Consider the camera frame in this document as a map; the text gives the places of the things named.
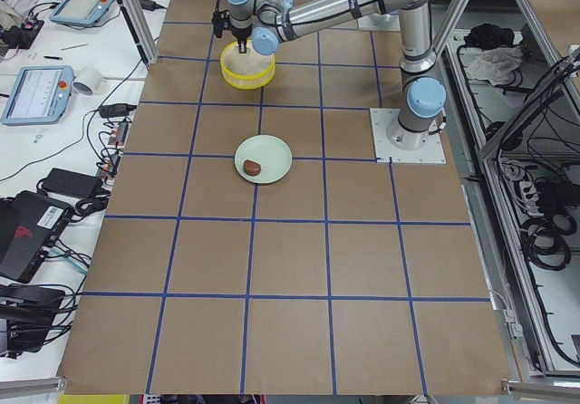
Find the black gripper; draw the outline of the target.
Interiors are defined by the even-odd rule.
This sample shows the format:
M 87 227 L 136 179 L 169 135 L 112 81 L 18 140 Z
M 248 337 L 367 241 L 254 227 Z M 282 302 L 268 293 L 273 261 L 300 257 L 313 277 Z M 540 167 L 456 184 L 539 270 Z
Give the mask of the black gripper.
M 247 39 L 251 36 L 253 30 L 252 15 L 236 16 L 233 12 L 229 13 L 230 32 L 237 39 L 239 53 L 247 53 Z

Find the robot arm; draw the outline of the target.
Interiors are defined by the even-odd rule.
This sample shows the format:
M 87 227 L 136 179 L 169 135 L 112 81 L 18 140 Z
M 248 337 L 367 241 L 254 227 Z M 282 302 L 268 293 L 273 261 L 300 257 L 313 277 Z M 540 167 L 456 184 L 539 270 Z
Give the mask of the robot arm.
M 227 0 L 228 9 L 212 16 L 214 35 L 229 31 L 240 53 L 247 43 L 262 55 L 274 54 L 280 43 L 296 40 L 367 15 L 399 16 L 402 42 L 401 69 L 409 75 L 429 71 L 438 60 L 432 40 L 430 0 Z

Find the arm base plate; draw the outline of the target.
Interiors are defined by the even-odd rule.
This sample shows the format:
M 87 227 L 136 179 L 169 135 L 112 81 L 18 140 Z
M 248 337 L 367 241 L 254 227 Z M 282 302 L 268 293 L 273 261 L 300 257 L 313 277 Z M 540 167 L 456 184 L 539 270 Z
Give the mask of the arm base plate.
M 399 109 L 370 109 L 375 159 L 378 163 L 446 163 L 439 125 L 432 120 L 426 131 L 415 133 L 398 122 Z

